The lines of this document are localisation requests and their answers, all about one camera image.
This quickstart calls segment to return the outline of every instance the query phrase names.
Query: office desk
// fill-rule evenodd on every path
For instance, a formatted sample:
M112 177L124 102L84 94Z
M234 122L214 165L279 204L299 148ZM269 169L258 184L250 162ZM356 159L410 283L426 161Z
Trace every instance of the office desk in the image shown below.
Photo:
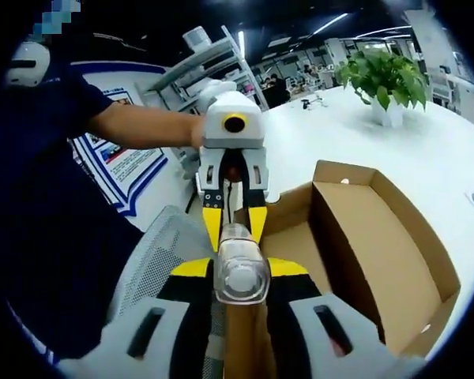
M423 213L450 253L461 293L434 354L460 320L474 291L474 125L433 103L407 109L404 126L388 129L371 121L371 107L351 89L320 92L327 107L301 99L264 114L269 197L312 179L319 159L375 167ZM242 204L237 196L237 204Z

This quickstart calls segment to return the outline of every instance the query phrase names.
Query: open cardboard box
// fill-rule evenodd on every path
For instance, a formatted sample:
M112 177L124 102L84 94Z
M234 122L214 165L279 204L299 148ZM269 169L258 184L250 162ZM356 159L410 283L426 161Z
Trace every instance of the open cardboard box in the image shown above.
M304 266L322 294L333 292L371 319L393 353L430 351L460 282L437 235L389 179L372 168L319 161L313 182L267 208L265 257ZM265 315L265 306L228 307L227 379L274 377Z

